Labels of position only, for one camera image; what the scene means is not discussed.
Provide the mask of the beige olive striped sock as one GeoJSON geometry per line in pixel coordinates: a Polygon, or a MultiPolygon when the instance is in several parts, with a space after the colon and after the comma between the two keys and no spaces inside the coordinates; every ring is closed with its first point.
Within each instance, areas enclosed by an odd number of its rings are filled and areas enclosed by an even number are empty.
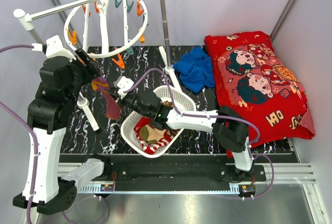
{"type": "Polygon", "coordinates": [[[158,130],[149,125],[145,125],[140,129],[139,137],[149,144],[154,144],[164,138],[165,132],[166,130],[158,130]]]}

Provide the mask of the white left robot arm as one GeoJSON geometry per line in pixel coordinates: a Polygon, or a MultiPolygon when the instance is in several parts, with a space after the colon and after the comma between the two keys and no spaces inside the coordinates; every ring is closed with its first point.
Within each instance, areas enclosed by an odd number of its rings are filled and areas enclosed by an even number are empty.
{"type": "Polygon", "coordinates": [[[60,149],[70,116],[82,86],[100,75],[100,70],[83,49],[73,60],[64,54],[48,58],[39,71],[41,82],[27,109],[31,153],[24,190],[13,205],[53,215],[69,209],[77,191],[98,177],[107,180],[112,168],[101,156],[93,155],[68,174],[59,177],[60,149]]]}

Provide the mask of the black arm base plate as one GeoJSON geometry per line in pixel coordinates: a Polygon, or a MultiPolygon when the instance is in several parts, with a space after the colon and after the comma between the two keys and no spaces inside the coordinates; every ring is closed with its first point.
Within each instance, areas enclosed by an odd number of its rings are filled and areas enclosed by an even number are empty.
{"type": "Polygon", "coordinates": [[[231,192],[230,183],[268,182],[265,169],[255,164],[251,176],[239,176],[226,155],[110,155],[116,172],[116,192],[208,193],[231,192]]]}

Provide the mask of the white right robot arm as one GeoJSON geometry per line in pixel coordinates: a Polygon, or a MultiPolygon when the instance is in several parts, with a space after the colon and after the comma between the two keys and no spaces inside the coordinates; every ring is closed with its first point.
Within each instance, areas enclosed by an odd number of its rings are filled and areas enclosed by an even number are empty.
{"type": "Polygon", "coordinates": [[[149,144],[138,136],[140,120],[146,120],[157,130],[195,130],[210,133],[229,150],[234,158],[236,176],[248,180],[254,175],[254,159],[250,151],[248,128],[244,120],[231,108],[197,111],[190,97],[174,87],[160,86],[140,93],[119,90],[117,102],[132,110],[121,126],[123,139],[138,153],[157,158],[175,142],[176,138],[161,138],[149,144]]]}

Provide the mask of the red white santa sock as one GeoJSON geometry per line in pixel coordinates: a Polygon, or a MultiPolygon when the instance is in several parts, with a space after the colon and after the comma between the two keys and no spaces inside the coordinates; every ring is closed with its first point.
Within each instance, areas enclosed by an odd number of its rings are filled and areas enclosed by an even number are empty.
{"type": "Polygon", "coordinates": [[[173,135],[169,135],[167,132],[163,138],[156,141],[153,144],[149,144],[147,141],[143,140],[141,137],[138,136],[138,139],[142,145],[142,149],[145,153],[149,155],[155,154],[157,151],[163,150],[165,146],[170,144],[172,139],[174,138],[173,135]]]}

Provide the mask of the purple striped sock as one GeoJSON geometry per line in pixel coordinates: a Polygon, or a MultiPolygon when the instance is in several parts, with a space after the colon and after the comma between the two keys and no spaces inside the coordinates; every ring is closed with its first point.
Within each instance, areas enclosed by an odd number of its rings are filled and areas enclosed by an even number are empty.
{"type": "Polygon", "coordinates": [[[109,119],[117,120],[121,115],[121,108],[111,95],[111,87],[103,76],[100,76],[91,82],[95,92],[101,92],[106,100],[106,115],[109,119]]]}

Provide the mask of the red white striped sock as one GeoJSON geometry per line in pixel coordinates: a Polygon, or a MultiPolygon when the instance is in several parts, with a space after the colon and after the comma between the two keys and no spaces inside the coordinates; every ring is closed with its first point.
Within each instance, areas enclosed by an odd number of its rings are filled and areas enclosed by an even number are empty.
{"type": "Polygon", "coordinates": [[[138,121],[138,123],[134,127],[134,131],[135,131],[137,137],[139,137],[145,141],[148,139],[149,130],[146,126],[149,124],[150,124],[150,119],[146,118],[146,117],[142,117],[138,121]]]}

